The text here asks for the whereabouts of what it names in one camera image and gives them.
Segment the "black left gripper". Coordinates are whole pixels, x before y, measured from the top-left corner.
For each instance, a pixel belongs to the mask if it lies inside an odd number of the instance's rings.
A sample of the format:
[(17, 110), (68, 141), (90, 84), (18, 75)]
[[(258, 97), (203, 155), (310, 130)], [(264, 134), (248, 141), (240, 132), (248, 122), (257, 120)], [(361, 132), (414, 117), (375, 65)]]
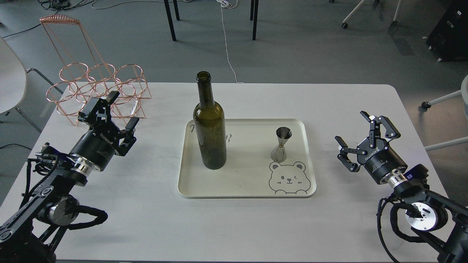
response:
[[(90, 129), (72, 148), (70, 155), (87, 159), (99, 171), (105, 170), (115, 154), (127, 155), (137, 140), (134, 133), (140, 120), (138, 117), (130, 118), (124, 130), (104, 127), (112, 125), (110, 108), (119, 95), (118, 91), (112, 91), (105, 98), (92, 97), (78, 113), (78, 121), (87, 124)], [(120, 139), (121, 144), (115, 148)]]

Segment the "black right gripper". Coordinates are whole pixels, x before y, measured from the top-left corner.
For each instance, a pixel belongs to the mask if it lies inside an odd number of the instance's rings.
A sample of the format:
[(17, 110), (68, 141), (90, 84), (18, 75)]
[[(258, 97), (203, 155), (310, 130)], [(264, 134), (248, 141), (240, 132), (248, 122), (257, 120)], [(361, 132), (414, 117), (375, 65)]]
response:
[[(400, 138), (400, 133), (391, 120), (383, 115), (371, 117), (365, 111), (361, 111), (361, 115), (370, 123), (368, 138), (372, 141), (376, 140), (375, 144), (373, 144), (375, 148), (370, 147), (369, 139), (363, 140), (358, 145), (359, 149), (348, 148), (348, 145), (340, 136), (335, 136), (335, 140), (340, 146), (337, 158), (350, 172), (358, 172), (361, 165), (363, 165), (377, 184), (385, 184), (387, 182), (384, 178), (390, 172), (395, 169), (405, 172), (408, 165), (390, 147), (387, 140), (380, 138), (381, 125), (385, 127), (385, 138), (390, 140), (397, 139)], [(358, 155), (357, 160), (359, 164), (353, 163), (348, 158), (348, 153)]]

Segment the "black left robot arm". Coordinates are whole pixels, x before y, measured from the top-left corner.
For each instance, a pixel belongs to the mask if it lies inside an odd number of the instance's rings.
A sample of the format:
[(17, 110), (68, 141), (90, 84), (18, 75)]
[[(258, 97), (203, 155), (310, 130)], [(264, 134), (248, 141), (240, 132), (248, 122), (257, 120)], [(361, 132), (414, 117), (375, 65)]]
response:
[(78, 113), (89, 130), (70, 153), (49, 143), (28, 159), (26, 189), (19, 210), (1, 226), (2, 263), (54, 263), (55, 250), (67, 230), (104, 223), (107, 213), (81, 205), (70, 191), (85, 186), (89, 174), (103, 171), (113, 156), (125, 156), (136, 142), (132, 117), (124, 130), (112, 121), (112, 105), (119, 97), (92, 97)]

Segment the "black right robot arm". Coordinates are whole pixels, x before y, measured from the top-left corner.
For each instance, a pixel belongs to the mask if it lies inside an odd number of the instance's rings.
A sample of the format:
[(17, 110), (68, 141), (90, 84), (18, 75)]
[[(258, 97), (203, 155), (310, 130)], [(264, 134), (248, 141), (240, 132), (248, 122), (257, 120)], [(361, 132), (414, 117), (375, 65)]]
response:
[(428, 169), (422, 164), (408, 169), (389, 144), (401, 136), (390, 119), (365, 111), (361, 115), (370, 124), (369, 135), (355, 149), (335, 136), (340, 146), (337, 158), (350, 172), (364, 167), (377, 184), (388, 184), (393, 189), (389, 197), (381, 198), (377, 211), (377, 230), (386, 253), (397, 262), (381, 233), (382, 212), (391, 203), (390, 224), (399, 238), (410, 243), (427, 243), (438, 251), (440, 263), (466, 263), (467, 208), (431, 191)]

